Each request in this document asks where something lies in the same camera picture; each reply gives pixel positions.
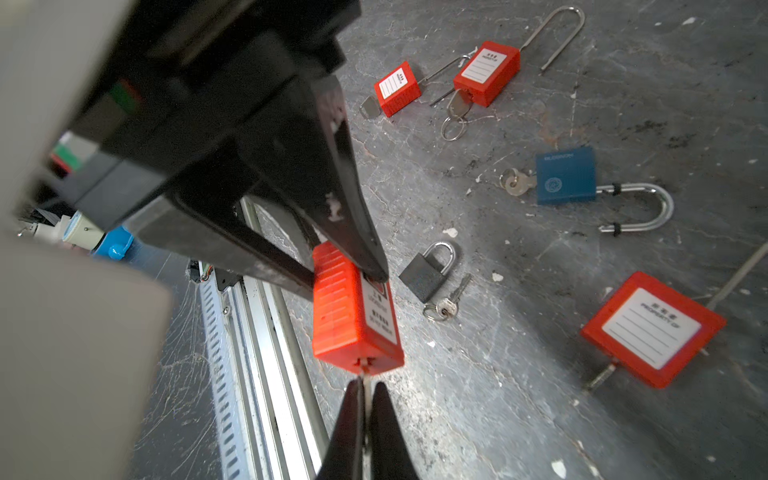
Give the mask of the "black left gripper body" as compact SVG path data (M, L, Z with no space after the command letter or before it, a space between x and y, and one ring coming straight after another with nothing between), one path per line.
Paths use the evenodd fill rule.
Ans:
M139 2L92 88L125 117L53 190L105 226L176 191L262 189L286 204L243 159L241 125L292 78L335 76L338 33L360 13L356 1Z

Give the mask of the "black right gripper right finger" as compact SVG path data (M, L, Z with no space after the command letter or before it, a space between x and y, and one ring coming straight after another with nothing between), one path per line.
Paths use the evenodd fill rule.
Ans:
M372 479L419 479L384 382L378 382L374 389L369 416L369 438Z

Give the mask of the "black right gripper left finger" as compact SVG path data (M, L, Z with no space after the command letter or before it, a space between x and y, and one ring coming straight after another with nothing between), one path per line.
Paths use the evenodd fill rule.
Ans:
M357 377L347 385L328 448L316 479L362 479L364 438L364 383L361 377Z

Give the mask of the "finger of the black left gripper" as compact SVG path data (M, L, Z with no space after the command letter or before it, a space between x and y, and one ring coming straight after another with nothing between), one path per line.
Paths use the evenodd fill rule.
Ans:
M128 218L125 227L148 245L312 299L312 271L239 220L233 204L204 201L192 192L165 193Z
M389 279L335 76L289 80L241 125L238 147L278 197L357 267L377 281Z

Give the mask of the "small silver key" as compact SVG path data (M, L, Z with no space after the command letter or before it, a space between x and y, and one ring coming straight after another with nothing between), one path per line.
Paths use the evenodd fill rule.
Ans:
M466 274L459 286L447 297L438 300L436 303L428 303L424 306L422 315L430 321L444 322L453 319L459 311L459 300L461 295L472 281L473 276Z

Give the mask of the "small black padlock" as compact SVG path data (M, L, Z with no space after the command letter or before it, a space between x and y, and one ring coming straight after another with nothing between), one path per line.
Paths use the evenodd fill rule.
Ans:
M431 261L433 253L439 249L444 249L448 253L448 260L444 264L434 264ZM427 303L445 283L457 258L457 250L453 243L436 241L410 261L400 273L399 279L418 300Z

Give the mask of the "blue padlock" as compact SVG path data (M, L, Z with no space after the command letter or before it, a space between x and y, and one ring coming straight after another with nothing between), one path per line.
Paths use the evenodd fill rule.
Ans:
M660 210L655 218L635 224L612 222L601 225L598 231L602 234L619 236L656 230L674 215L674 199L659 185L643 182L598 184L595 153L591 147L539 154L535 158L535 167L533 174L517 168L505 170L499 178L500 187L514 197L533 190L540 205L591 202L600 195L616 197L622 194L649 194L658 200Z

